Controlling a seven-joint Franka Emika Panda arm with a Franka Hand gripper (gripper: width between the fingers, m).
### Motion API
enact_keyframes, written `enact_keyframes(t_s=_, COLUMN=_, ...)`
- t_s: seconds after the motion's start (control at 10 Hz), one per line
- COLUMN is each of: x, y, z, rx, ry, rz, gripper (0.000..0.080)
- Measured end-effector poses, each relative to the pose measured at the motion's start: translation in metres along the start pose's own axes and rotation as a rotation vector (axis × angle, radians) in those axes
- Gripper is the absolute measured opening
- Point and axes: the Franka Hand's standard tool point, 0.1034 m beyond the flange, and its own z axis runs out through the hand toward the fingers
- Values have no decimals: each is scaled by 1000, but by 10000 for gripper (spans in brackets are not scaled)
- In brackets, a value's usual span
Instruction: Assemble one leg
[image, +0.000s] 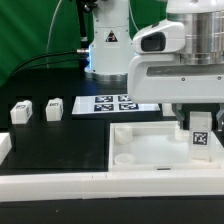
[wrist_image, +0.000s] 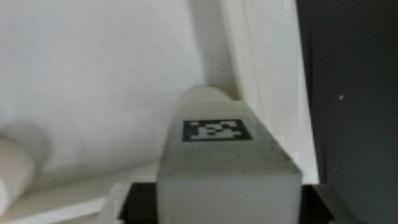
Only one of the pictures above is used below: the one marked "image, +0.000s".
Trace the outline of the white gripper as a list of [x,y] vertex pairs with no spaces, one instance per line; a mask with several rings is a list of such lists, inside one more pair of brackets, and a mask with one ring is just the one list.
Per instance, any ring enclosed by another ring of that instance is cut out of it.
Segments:
[[224,128],[224,64],[183,65],[175,54],[137,55],[129,66],[127,90],[135,103],[172,103],[180,128],[185,120],[181,104],[219,103],[217,131]]

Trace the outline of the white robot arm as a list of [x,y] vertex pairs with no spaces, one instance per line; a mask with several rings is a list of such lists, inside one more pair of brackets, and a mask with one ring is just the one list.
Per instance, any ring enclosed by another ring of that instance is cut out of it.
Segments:
[[166,18],[129,35],[129,0],[81,0],[93,14],[89,78],[127,81],[136,103],[218,104],[224,129],[224,0],[166,0]]

